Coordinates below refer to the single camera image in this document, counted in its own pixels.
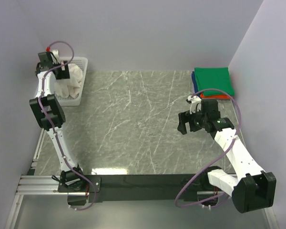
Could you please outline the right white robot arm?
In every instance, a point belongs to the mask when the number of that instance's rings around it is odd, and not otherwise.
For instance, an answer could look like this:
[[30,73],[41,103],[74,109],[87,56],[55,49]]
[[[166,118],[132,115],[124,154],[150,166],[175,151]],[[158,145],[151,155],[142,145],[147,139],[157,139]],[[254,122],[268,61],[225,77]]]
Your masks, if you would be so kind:
[[221,117],[216,100],[202,100],[198,96],[189,96],[188,111],[179,113],[177,130],[187,134],[186,125],[191,132],[205,130],[223,150],[236,176],[233,177],[220,167],[210,163],[195,174],[178,193],[183,192],[196,180],[201,188],[211,190],[216,187],[232,198],[235,208],[240,213],[269,208],[274,203],[276,177],[264,169],[251,157],[238,136],[238,130],[227,117]]

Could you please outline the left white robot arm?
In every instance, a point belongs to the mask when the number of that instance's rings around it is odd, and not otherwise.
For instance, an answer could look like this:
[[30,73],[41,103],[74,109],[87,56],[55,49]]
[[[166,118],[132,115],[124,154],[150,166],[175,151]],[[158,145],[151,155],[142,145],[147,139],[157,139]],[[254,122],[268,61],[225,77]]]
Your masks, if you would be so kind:
[[30,108],[41,129],[43,129],[54,145],[59,158],[60,177],[52,176],[59,182],[59,191],[83,191],[87,182],[83,178],[82,169],[74,159],[66,143],[63,124],[66,122],[64,111],[55,96],[56,80],[69,76],[68,62],[59,62],[58,57],[50,49],[38,54],[39,62],[35,74],[38,88],[35,98],[29,101]]

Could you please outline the white t shirt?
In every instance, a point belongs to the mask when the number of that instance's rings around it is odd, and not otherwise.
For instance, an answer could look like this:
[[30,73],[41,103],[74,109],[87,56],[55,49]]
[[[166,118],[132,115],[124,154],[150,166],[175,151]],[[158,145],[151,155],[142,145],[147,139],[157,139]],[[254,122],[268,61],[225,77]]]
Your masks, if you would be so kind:
[[55,93],[61,98],[71,97],[75,99],[78,97],[82,88],[83,71],[76,64],[70,63],[69,79],[60,79],[55,82]]

